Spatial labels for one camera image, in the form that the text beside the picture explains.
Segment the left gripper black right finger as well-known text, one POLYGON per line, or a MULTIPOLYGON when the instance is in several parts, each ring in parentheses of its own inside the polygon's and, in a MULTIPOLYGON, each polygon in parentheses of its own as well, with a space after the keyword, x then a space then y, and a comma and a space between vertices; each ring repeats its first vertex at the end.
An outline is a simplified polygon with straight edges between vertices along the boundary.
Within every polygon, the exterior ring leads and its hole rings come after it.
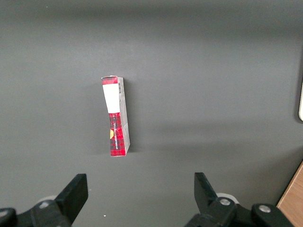
POLYGON ((194 175, 194 197, 199 209, 187 227, 292 227, 276 206, 253 204, 246 209, 226 196, 218 196, 204 173, 194 175))

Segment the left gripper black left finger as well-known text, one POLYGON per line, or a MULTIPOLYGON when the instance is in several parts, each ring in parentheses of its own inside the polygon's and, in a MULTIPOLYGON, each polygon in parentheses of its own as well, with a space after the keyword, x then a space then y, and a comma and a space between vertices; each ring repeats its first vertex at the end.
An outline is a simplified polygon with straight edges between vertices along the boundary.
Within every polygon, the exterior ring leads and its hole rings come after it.
POLYGON ((88 199, 86 174, 77 174, 55 198, 46 198, 17 214, 14 208, 0 209, 2 227, 71 227, 88 199))

